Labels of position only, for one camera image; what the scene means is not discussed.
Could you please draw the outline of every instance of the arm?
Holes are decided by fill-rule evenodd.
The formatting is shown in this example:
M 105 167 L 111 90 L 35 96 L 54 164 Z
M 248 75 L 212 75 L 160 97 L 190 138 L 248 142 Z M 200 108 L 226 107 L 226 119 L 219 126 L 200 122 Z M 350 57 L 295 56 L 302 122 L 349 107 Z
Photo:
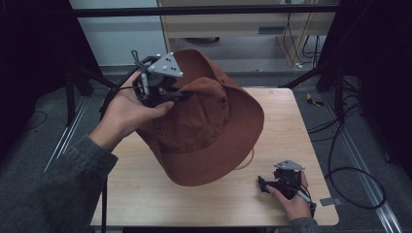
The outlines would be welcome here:
M 302 184 L 308 186 L 304 172 L 301 173 Z M 318 223 L 312 219 L 309 204 L 299 195 L 292 200 L 287 199 L 278 189 L 267 186 L 270 194 L 278 200 L 286 212 L 288 221 L 291 222 L 292 232 L 314 233 L 318 232 Z
M 124 86 L 131 86 L 135 73 Z M 90 136 L 84 136 L 49 167 L 36 189 L 0 213 L 0 232 L 84 232 L 105 179 L 117 158 L 116 145 L 139 125 L 163 116 L 173 103 L 146 108 L 132 89 L 121 90 Z

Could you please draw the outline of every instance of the gray sleeve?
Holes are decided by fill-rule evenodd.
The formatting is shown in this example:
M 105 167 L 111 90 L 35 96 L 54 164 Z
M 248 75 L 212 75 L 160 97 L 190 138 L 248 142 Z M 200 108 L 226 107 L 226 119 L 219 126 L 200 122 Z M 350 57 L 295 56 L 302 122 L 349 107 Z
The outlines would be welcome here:
M 85 232 L 117 160 L 84 136 L 51 164 L 36 188 L 0 213 L 0 232 Z
M 316 233 L 318 232 L 318 222 L 311 217 L 297 218 L 291 221 L 293 233 Z

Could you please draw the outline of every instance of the human hand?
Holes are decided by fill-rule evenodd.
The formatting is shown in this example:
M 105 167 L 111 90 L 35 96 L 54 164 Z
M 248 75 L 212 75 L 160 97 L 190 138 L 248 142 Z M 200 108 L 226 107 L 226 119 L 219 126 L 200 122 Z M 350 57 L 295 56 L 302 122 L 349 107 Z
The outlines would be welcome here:
M 305 173 L 302 171 L 300 176 L 302 185 L 307 188 L 308 182 L 306 181 Z M 268 185 L 266 188 L 270 194 L 272 194 L 272 196 L 281 203 L 289 221 L 301 217 L 312 217 L 308 202 L 300 195 L 296 194 L 293 199 L 289 200 L 275 187 Z
M 135 72 L 122 87 L 133 86 L 140 72 Z M 161 117 L 174 103 L 162 103 L 154 108 L 145 107 L 132 88 L 121 89 L 110 102 L 102 120 L 91 132 L 90 139 L 101 148 L 112 151 L 124 137 L 130 135 L 143 122 Z

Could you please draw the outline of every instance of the brown bucket hat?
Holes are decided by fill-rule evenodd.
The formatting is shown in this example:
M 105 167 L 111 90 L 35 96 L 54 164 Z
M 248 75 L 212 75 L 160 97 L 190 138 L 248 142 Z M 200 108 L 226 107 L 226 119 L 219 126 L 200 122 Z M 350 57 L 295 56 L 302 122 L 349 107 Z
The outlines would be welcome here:
M 174 56 L 184 72 L 177 85 L 193 94 L 137 133 L 174 183 L 202 185 L 225 176 L 247 157 L 263 129 L 263 109 L 199 50 L 180 50 Z

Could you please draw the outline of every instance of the finger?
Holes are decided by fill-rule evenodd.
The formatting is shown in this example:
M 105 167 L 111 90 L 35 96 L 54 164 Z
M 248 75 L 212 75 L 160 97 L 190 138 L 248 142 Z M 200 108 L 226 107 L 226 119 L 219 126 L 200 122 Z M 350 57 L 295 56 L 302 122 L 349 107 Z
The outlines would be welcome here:
M 289 200 L 275 187 L 272 187 L 270 185 L 266 186 L 266 189 L 272 194 L 274 198 L 276 198 L 282 205 Z
M 132 86 L 132 85 L 133 85 L 133 82 L 137 79 L 137 77 L 140 75 L 140 73 L 141 73 L 140 71 L 134 72 L 134 73 L 130 76 L 130 78 L 128 78 L 127 81 L 122 85 L 122 87 Z
M 174 105 L 175 103 L 173 101 L 168 101 L 168 102 L 157 105 L 156 107 L 153 108 L 153 111 L 154 111 L 153 117 L 156 118 L 156 117 L 164 116 L 171 108 L 173 108 Z
M 300 179 L 301 179 L 301 183 L 308 188 L 308 181 L 306 180 L 306 175 L 305 172 L 302 171 L 302 173 L 300 174 Z

